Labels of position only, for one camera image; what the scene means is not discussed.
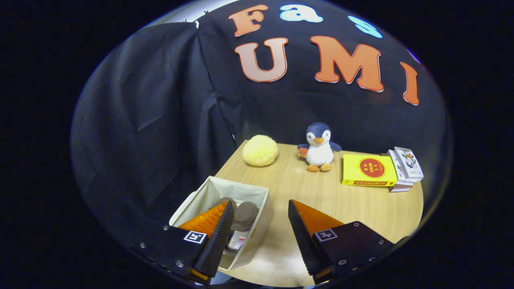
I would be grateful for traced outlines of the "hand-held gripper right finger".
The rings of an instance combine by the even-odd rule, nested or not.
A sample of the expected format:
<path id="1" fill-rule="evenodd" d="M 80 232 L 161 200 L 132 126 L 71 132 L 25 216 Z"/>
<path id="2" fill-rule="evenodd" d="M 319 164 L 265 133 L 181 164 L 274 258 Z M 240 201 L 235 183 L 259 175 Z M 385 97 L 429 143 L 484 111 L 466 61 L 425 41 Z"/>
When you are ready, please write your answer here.
<path id="1" fill-rule="evenodd" d="M 293 199 L 288 203 L 288 217 L 315 283 L 349 278 L 395 248 L 393 242 L 362 222 L 345 224 Z"/>

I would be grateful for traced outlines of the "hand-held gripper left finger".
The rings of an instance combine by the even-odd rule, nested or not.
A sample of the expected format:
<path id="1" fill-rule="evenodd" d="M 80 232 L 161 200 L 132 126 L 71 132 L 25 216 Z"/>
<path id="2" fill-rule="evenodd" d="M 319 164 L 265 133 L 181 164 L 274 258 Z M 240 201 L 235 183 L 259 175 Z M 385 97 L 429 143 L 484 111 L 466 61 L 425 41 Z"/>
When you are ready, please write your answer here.
<path id="1" fill-rule="evenodd" d="M 139 258 L 174 278 L 208 286 L 229 241 L 233 218 L 233 202 L 227 200 L 140 241 Z"/>

